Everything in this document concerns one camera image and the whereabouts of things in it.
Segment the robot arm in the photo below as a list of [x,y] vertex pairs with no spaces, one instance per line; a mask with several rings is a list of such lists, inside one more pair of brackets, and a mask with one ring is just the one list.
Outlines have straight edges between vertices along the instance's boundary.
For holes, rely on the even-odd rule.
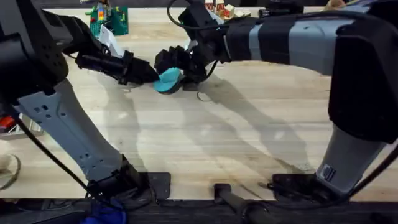
[[[356,185],[385,143],[398,137],[398,33],[390,10],[397,6],[385,1],[337,12],[233,19],[222,24],[194,2],[179,20],[197,45],[191,52],[181,47],[162,51],[155,67],[159,73],[181,68],[185,79],[195,83],[206,80],[205,66],[215,60],[262,60],[332,76],[328,112],[334,132],[315,179],[320,191],[330,190],[339,197]],[[199,29],[209,26],[215,28]],[[330,200],[322,194],[311,196]]]
[[10,0],[0,10],[0,95],[56,140],[76,161],[98,195],[112,197],[146,183],[97,130],[67,80],[62,53],[78,52],[80,68],[104,72],[119,83],[153,82],[148,62],[125,52],[113,57],[78,18],[57,16],[31,1]]

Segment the blue object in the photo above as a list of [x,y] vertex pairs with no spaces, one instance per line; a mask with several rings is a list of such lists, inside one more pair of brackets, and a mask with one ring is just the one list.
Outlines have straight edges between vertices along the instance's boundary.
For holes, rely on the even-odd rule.
[[[111,203],[118,208],[123,208],[115,199],[112,199]],[[109,208],[95,201],[91,206],[91,215],[80,224],[126,224],[126,221],[126,212]]]
[[169,68],[159,75],[159,80],[154,83],[155,90],[159,93],[166,93],[172,90],[180,81],[180,69]]

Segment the wood grain surface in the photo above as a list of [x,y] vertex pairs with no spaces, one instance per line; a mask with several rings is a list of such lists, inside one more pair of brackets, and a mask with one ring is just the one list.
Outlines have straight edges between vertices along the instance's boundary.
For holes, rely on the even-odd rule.
[[[88,22],[85,9],[52,10]],[[174,16],[182,9],[174,9]],[[156,54],[187,41],[164,9],[130,9],[122,47],[153,64]],[[68,58],[68,79],[104,137],[138,170],[172,174],[171,198],[209,199],[212,186],[230,183],[244,198],[273,199],[258,187],[275,173],[314,173],[331,135],[327,106],[330,77],[266,62],[219,65],[195,92],[158,94],[152,85],[120,86],[101,73],[80,70]],[[78,166],[48,135],[40,140],[84,179]],[[371,169],[391,149],[384,150]],[[85,192],[28,139],[0,141],[0,154],[22,161],[19,180],[1,198],[81,198]],[[355,200],[397,201],[397,165]]]

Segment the toy building blocks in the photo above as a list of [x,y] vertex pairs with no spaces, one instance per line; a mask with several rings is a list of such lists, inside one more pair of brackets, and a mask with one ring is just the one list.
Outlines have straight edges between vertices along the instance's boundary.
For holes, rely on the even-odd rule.
[[225,6],[225,10],[224,10],[224,18],[225,19],[230,19],[233,18],[235,15],[235,7],[228,4],[227,6]]
[[217,11],[222,11],[225,8],[224,0],[217,0],[216,1]]
[[128,9],[126,7],[112,8],[109,0],[96,0],[97,6],[88,13],[90,15],[90,31],[95,38],[100,37],[101,25],[104,25],[114,35],[129,33]]
[[213,4],[213,0],[206,0],[205,1],[205,7],[210,10],[210,11],[214,11],[214,4]]

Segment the teal object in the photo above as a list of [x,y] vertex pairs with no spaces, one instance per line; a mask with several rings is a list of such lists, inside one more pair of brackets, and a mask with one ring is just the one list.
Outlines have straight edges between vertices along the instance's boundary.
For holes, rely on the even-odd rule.
[[159,75],[159,80],[154,83],[155,90],[159,93],[173,93],[179,89],[180,69],[169,68]]

